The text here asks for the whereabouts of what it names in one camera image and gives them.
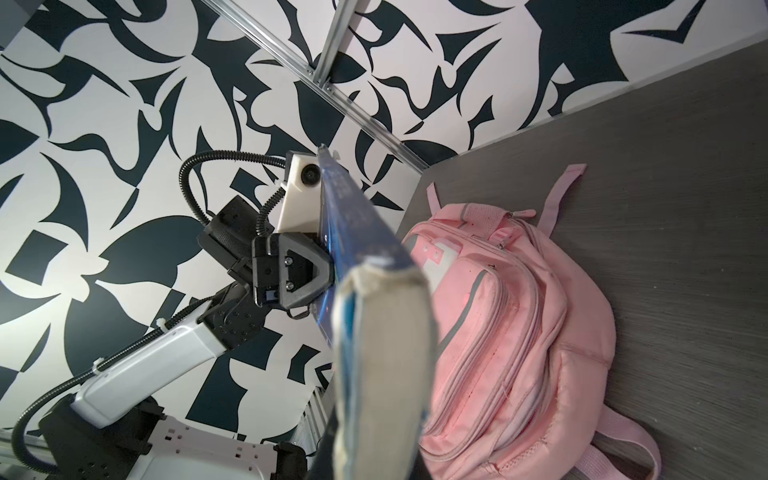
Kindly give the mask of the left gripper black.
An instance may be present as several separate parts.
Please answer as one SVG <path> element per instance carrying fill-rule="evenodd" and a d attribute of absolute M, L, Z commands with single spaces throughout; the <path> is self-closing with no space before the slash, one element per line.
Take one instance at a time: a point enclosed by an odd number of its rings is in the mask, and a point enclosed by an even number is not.
<path fill-rule="evenodd" d="M 260 307 L 307 307 L 334 282 L 333 261 L 314 236 L 271 233 L 263 215 L 241 198 L 213 217 L 198 243 Z"/>

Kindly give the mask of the blue Little Prince book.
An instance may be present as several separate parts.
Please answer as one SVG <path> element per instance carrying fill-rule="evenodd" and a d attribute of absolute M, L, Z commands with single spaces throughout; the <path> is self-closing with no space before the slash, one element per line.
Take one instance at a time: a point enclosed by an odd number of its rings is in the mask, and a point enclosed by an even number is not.
<path fill-rule="evenodd" d="M 426 277 L 326 146 L 321 233 L 334 262 L 330 309 L 335 479 L 407 479 L 432 395 L 436 322 Z"/>

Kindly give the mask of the pink student backpack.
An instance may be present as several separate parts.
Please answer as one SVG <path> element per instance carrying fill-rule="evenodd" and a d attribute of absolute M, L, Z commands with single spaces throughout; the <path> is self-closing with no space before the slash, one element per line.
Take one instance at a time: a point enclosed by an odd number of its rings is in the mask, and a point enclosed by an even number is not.
<path fill-rule="evenodd" d="M 605 402 L 615 355 L 611 305 L 551 238 L 585 172 L 567 166 L 541 211 L 441 204 L 404 246 L 431 288 L 438 328 L 430 414 L 419 443 L 434 479 L 618 479 L 596 435 L 662 460 L 650 434 Z"/>

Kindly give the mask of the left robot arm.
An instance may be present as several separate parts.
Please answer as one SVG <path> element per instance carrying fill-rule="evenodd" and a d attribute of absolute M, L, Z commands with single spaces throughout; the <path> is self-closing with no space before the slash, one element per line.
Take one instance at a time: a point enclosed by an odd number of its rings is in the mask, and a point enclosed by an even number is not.
<path fill-rule="evenodd" d="M 201 248 L 231 283 L 159 322 L 154 330 L 39 398 L 40 429 L 52 463 L 26 448 L 24 421 L 12 432 L 16 457 L 29 468 L 65 479 L 129 479 L 145 474 L 166 442 L 186 428 L 165 430 L 154 394 L 197 366 L 250 346 L 273 310 L 309 313 L 333 280 L 319 240 L 321 205 L 277 191 L 260 210 L 240 198 L 206 219 Z"/>

